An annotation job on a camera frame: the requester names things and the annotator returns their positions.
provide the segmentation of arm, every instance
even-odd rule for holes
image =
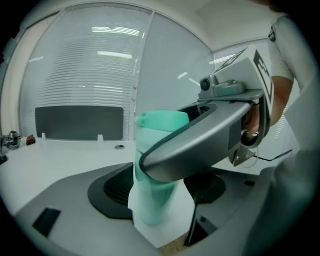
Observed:
[[[271,73],[274,86],[274,98],[270,125],[276,124],[281,118],[288,103],[294,83],[294,75],[280,53],[278,47],[271,41],[268,42],[271,59]],[[246,116],[245,128],[251,134],[259,128],[259,106],[254,106]]]
[[[273,126],[281,118],[288,103],[294,82],[286,77],[273,76],[274,99],[270,124]]]
[[[284,109],[288,103],[290,93],[293,87],[293,81],[282,76],[272,77],[274,86],[274,98],[272,115],[270,120],[270,125],[275,125],[281,118]],[[253,106],[251,110],[246,115],[246,125],[245,128],[251,134],[254,134],[259,129],[259,106]]]

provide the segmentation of white wall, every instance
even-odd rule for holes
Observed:
[[[193,10],[209,0],[201,0],[197,5],[192,4],[193,0],[187,0],[188,4],[185,4],[184,1],[185,0],[42,0],[27,14],[25,19],[22,21],[21,26],[28,27],[36,21],[72,5],[99,2],[132,4],[155,11],[170,18],[190,30],[205,44],[209,45],[210,41],[205,23],[200,16],[194,13]]]
[[[268,7],[249,0],[212,0],[196,13],[204,19],[213,51],[266,38],[275,17]]]
[[[26,30],[13,52],[1,95],[1,128],[4,135],[12,130],[19,132],[18,107],[25,69],[36,44],[54,18],[46,18]]]

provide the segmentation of gray panel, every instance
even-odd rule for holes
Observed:
[[[51,207],[60,210],[61,214],[48,240],[66,251],[82,256],[160,255],[136,230],[132,220],[108,218],[95,209],[88,199],[88,188],[94,180],[124,166],[103,167],[58,180],[23,207],[15,220],[30,230],[43,209]]]
[[[48,139],[122,140],[124,109],[114,106],[45,106],[35,108],[36,134]]]

